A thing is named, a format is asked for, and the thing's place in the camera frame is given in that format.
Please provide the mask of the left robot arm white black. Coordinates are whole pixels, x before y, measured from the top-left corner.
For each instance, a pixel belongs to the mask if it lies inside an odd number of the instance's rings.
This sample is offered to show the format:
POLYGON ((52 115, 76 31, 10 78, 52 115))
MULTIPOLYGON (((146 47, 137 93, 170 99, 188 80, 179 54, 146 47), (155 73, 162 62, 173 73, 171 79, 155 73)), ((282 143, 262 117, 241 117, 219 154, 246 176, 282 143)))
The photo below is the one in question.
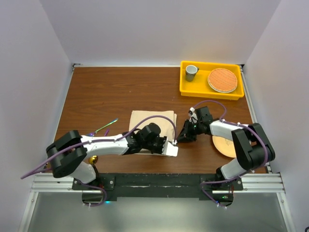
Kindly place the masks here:
POLYGON ((91 156, 131 155, 141 150, 152 154, 166 155, 168 139, 160 136, 161 129, 151 123, 131 133, 124 132, 111 137, 81 136, 77 130, 71 130, 46 149, 54 178, 72 176, 83 182, 88 189, 96 189, 100 178, 95 168, 84 162, 91 156))

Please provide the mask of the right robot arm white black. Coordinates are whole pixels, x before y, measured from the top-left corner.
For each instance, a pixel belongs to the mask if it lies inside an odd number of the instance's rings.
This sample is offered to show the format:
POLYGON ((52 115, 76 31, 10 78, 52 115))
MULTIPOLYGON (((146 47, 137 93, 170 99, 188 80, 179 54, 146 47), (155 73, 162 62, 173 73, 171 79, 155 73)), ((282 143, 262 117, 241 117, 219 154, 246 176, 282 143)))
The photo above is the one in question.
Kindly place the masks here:
POLYGON ((219 167, 209 184, 225 190, 233 180, 275 159, 274 148, 259 123, 244 125, 214 119, 206 106, 190 108, 189 116, 177 137, 178 143, 193 142, 198 135, 206 134, 231 140, 234 145, 236 157, 219 167))

